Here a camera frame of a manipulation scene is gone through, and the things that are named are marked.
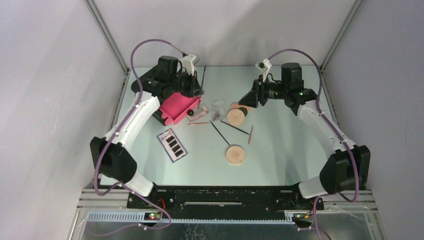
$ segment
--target light blue table surface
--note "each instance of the light blue table surface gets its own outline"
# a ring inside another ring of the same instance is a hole
[[[199,83],[203,66],[197,66]],[[149,68],[137,68],[141,76]],[[281,79],[280,66],[271,73]],[[318,93],[319,79],[314,66],[302,66],[305,87]],[[206,67],[202,103],[211,109],[213,100],[224,99],[226,111],[232,103],[240,100],[252,87],[261,72],[254,66]],[[119,119],[123,117],[135,94],[131,84],[135,81],[131,73],[126,87]],[[326,112],[329,106],[324,93],[321,104]],[[207,116],[197,122],[208,122]],[[163,126],[151,117],[136,137],[129,150],[137,161],[138,171],[158,185],[213,185],[213,186],[275,186],[292,185],[317,176],[327,161],[321,145],[313,132],[285,106],[283,100],[268,100],[265,106],[252,108],[240,129],[249,132],[253,128],[248,145],[247,134],[214,122],[231,145],[239,145],[246,152],[240,165],[229,163],[225,157],[227,143],[211,124],[188,125],[184,118],[177,125]],[[172,163],[159,142],[157,135],[172,128],[187,149],[188,155]],[[111,185],[115,180],[103,176],[101,185]]]

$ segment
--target pink scoop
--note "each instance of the pink scoop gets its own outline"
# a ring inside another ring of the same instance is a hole
[[[179,92],[175,92],[159,107],[162,111],[162,118],[166,119],[165,125],[179,123],[187,115],[187,111],[197,107],[201,101],[202,98],[200,96],[186,97]]]

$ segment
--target small orange object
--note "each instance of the small orange object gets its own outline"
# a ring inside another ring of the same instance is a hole
[[[233,110],[233,109],[239,109],[241,107],[246,108],[247,109],[247,112],[250,113],[250,111],[251,111],[251,107],[250,106],[239,105],[237,102],[231,104],[231,110]]]
[[[249,144],[251,144],[252,132],[253,132],[253,126],[252,126],[252,128],[250,129],[249,141],[247,142],[247,144],[248,144],[248,145],[249,145]]]
[[[205,122],[192,122],[192,123],[189,123],[188,125],[200,125],[200,124],[209,124],[209,122],[208,121],[205,121]]]

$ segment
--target glass panel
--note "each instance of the glass panel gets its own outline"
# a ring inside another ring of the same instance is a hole
[[[319,214],[319,227],[324,229],[333,240],[371,240],[363,214]],[[89,231],[103,234],[134,223],[88,222],[84,240],[257,240],[290,239],[316,240],[317,232],[300,231],[289,224],[183,224],[173,223],[163,230],[147,230],[133,226],[107,236],[93,236]]]

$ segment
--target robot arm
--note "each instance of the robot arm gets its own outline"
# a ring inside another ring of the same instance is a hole
[[[281,80],[274,82],[270,82],[266,77],[271,68],[267,59],[256,66],[266,75],[265,77],[260,75],[254,80],[251,91],[238,103],[257,108],[259,104],[264,106],[268,99],[284,100],[285,105],[314,132],[327,157],[327,162],[319,176],[298,184],[302,196],[309,199],[354,189],[353,166],[343,143],[351,149],[358,169],[359,185],[364,185],[368,177],[370,150],[366,146],[357,146],[331,119],[326,118],[327,121],[323,119],[324,111],[319,113],[317,110],[317,95],[312,89],[304,88],[300,65],[298,63],[283,64]],[[343,137],[343,141],[339,140],[330,125]]]
[[[140,94],[140,89],[137,89],[134,101],[124,117],[103,138],[94,137],[90,142],[91,156],[96,166],[103,148],[115,135],[101,159],[100,173],[126,184],[144,197],[150,194],[155,184],[137,171],[137,162],[129,150],[150,116],[155,114],[161,103],[173,93],[179,92],[186,97],[195,97],[203,93],[194,67],[198,60],[199,57],[195,54],[186,54],[180,60],[162,56],[155,67],[140,77],[143,86],[141,101],[137,102]],[[179,62],[185,72],[177,71]]]

